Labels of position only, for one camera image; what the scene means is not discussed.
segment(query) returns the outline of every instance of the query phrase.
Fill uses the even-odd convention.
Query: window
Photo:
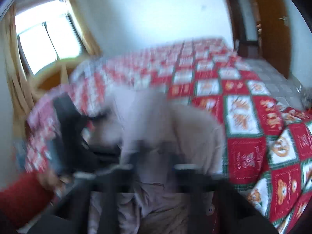
[[[18,14],[15,21],[26,72],[36,74],[54,61],[77,57],[84,52],[66,3],[62,0],[28,9]]]

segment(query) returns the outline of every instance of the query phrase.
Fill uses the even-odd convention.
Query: patchwork quilt
[[[51,100],[68,92],[88,115],[104,105],[115,83],[156,87],[168,99],[202,108],[223,125],[223,173],[279,233],[287,233],[312,195],[312,116],[277,105],[251,67],[222,39],[175,43],[105,61],[81,64],[70,85],[54,88],[28,118],[33,134],[26,170],[44,170],[51,158],[45,140],[58,130]],[[217,210],[207,213],[217,233]]]

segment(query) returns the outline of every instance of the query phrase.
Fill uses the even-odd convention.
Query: window pane
[[[66,16],[47,22],[46,27],[60,59],[77,57],[81,53],[80,43]]]
[[[57,60],[56,52],[43,25],[35,26],[19,36],[25,57],[34,74]]]
[[[66,3],[60,0],[35,6],[15,17],[16,32],[20,34],[37,24],[66,14],[67,11]]]

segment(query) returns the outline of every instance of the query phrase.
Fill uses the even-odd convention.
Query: curtain
[[[90,55],[101,55],[102,51],[98,43],[96,43],[95,38],[90,32],[83,15],[77,5],[76,0],[65,0],[69,13],[73,19],[74,26],[84,44],[88,54]]]
[[[7,84],[13,103],[13,134],[16,137],[25,137],[25,120],[34,106],[34,101],[18,52],[15,15],[16,8],[12,5],[1,20],[0,29],[4,42]]]

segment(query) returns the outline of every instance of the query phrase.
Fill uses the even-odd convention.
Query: person's arm
[[[44,210],[53,196],[49,173],[25,173],[0,192],[0,211],[19,229]]]

